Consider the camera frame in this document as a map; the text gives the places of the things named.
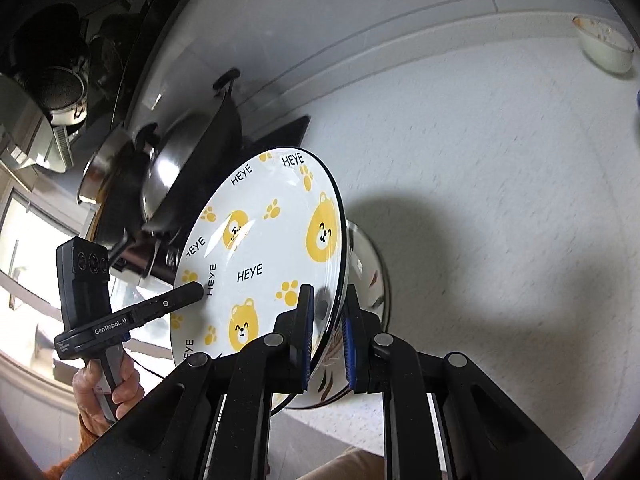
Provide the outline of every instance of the bear face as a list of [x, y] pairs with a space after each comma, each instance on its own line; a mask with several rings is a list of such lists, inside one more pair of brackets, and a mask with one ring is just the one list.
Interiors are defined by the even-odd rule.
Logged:
[[338, 244], [337, 226], [334, 202], [323, 191], [306, 231], [306, 252], [311, 259], [323, 263], [334, 254]]
[[244, 211], [236, 210], [229, 215], [229, 220], [226, 222], [226, 227], [222, 233], [222, 241], [227, 249], [231, 248], [240, 229], [249, 223], [249, 217]]
[[254, 300], [247, 298], [242, 305], [234, 305], [229, 321], [229, 342], [236, 352], [258, 337], [258, 315]]

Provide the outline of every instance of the human hand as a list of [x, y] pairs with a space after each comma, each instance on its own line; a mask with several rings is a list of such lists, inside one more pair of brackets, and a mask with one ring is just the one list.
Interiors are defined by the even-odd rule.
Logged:
[[[72, 383], [82, 422], [97, 436], [101, 436], [110, 428], [94, 393], [94, 386], [100, 380], [101, 374], [100, 361], [92, 359], [87, 366], [76, 372]], [[114, 404], [119, 404], [116, 410], [118, 419], [125, 416], [145, 395], [144, 389], [140, 386], [140, 373], [135, 369], [133, 359], [126, 352], [120, 365], [120, 376], [122, 383], [111, 394]]]

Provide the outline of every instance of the sweater sleeve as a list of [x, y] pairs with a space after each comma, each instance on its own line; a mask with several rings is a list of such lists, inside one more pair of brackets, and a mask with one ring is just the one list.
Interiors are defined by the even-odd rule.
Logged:
[[60, 477], [62, 476], [62, 473], [66, 471], [66, 468], [69, 467], [76, 458], [82, 455], [82, 453], [84, 453], [89, 446], [98, 439], [97, 436], [86, 428], [80, 415], [78, 415], [78, 420], [80, 421], [80, 447], [78, 448], [78, 451], [64, 459], [59, 464], [56, 464], [49, 470], [45, 471], [44, 476], [47, 480], [60, 480]]

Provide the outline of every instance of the person's leg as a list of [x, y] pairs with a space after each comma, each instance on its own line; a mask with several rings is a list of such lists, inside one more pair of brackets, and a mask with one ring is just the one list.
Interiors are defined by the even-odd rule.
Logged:
[[350, 447], [299, 480], [384, 480], [385, 459], [367, 451]]

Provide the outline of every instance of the black cable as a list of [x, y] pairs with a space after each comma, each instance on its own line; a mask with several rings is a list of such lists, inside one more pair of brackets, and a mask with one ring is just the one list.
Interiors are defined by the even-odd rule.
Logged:
[[155, 375], [156, 377], [160, 377], [161, 379], [164, 379], [164, 377], [162, 375], [160, 375], [159, 373], [153, 371], [153, 370], [149, 370], [149, 368], [147, 368], [146, 366], [141, 365], [138, 361], [136, 361], [135, 359], [133, 359], [133, 362], [135, 362], [135, 364], [137, 364], [140, 368], [144, 368], [147, 372], [149, 372], [150, 374]]

